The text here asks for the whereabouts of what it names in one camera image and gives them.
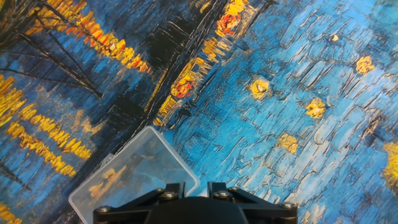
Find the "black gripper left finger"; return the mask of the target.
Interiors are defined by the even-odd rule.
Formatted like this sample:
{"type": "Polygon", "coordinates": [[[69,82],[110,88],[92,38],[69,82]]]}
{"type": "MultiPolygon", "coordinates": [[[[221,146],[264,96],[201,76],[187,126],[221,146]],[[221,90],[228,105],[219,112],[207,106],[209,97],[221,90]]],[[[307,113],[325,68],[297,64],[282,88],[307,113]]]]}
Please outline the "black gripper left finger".
{"type": "Polygon", "coordinates": [[[93,223],[144,223],[156,206],[185,198],[185,189],[185,182],[166,184],[120,207],[103,205],[93,210],[93,223]]]}

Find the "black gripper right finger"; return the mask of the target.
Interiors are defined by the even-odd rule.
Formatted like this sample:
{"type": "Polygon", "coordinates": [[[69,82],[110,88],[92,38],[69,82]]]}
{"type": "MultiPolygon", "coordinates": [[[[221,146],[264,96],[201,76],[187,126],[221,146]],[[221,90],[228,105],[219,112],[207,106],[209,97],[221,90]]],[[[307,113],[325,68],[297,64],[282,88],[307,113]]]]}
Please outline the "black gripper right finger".
{"type": "Polygon", "coordinates": [[[294,202],[271,203],[239,187],[227,187],[224,182],[208,182],[207,187],[208,198],[228,202],[247,223],[298,223],[298,205],[294,202]]]}

